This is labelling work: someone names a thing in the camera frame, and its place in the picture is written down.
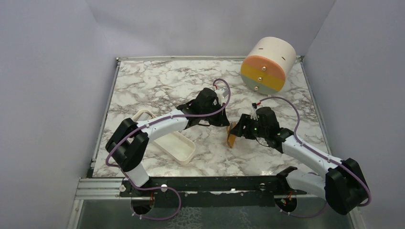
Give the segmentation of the yellow leather card holder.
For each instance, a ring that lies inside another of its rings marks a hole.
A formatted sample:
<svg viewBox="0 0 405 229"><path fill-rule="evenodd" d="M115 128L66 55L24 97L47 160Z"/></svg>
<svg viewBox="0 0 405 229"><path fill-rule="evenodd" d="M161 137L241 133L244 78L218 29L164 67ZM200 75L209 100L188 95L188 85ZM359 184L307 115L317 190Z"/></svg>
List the yellow leather card holder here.
<svg viewBox="0 0 405 229"><path fill-rule="evenodd" d="M230 133L230 131L236 126L237 122L231 122L230 125L226 128L227 130L227 139L226 139L226 145L229 148L234 147L235 140L237 136L233 135Z"/></svg>

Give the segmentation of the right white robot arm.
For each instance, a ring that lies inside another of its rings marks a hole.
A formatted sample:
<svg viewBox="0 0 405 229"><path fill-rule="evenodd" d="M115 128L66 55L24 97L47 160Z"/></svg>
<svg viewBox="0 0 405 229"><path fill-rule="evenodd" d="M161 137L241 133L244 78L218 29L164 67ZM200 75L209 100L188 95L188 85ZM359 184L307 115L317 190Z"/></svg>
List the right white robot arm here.
<svg viewBox="0 0 405 229"><path fill-rule="evenodd" d="M282 128L269 107L257 109L256 116L242 114L230 134L246 139L262 138L268 147L293 157L312 169L306 173L288 167L277 174L276 189L281 194L301 190L324 199L338 214L346 215L365 203L370 191L359 164L348 158L341 160L307 145L288 129Z"/></svg>

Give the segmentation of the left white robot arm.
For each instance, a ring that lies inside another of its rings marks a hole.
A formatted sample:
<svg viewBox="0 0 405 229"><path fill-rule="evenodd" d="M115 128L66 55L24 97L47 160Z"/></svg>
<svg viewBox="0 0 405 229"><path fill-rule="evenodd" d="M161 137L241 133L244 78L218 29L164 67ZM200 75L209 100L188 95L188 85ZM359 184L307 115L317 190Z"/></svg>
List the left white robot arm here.
<svg viewBox="0 0 405 229"><path fill-rule="evenodd" d="M181 104L168 114L146 121L123 120L107 141L105 149L123 173L133 182L132 190L139 196L150 190L149 175L141 161L147 145L175 131L199 125L201 120L218 127L229 126L225 107L229 89L204 88L197 97Z"/></svg>

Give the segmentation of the white oval plastic tray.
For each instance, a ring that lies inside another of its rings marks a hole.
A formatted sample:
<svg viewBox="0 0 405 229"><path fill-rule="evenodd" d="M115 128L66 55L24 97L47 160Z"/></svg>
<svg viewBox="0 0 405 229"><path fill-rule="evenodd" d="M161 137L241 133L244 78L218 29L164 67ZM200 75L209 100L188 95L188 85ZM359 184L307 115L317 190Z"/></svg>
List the white oval plastic tray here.
<svg viewBox="0 0 405 229"><path fill-rule="evenodd" d="M142 112L149 113L152 118L137 121L137 116ZM178 164L185 165L193 159L196 146L192 140L180 133L188 123L188 119L180 117L180 114L179 110L173 110L157 117L149 110L142 109L132 117L132 121L136 122L138 127L145 126L141 131L148 134L151 143L171 156Z"/></svg>

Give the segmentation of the cylindrical pastel drawer box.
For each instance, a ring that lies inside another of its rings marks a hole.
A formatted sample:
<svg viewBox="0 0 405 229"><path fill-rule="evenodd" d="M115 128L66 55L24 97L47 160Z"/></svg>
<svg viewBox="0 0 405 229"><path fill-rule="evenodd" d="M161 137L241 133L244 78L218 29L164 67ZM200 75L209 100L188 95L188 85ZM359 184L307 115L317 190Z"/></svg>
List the cylindrical pastel drawer box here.
<svg viewBox="0 0 405 229"><path fill-rule="evenodd" d="M243 60L240 75L246 86L260 94L279 92L296 61L293 46L280 38L264 37Z"/></svg>

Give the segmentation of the black metal base rail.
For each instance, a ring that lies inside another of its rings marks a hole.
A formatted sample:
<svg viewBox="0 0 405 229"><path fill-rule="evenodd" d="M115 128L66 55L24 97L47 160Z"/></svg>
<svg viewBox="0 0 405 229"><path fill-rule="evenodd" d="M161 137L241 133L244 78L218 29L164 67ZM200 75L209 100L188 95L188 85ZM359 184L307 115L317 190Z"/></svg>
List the black metal base rail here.
<svg viewBox="0 0 405 229"><path fill-rule="evenodd" d="M86 178L76 197L84 200L129 200L135 209L185 207L273 207L277 199L295 196L279 176L247 177L151 177L135 188L126 177Z"/></svg>

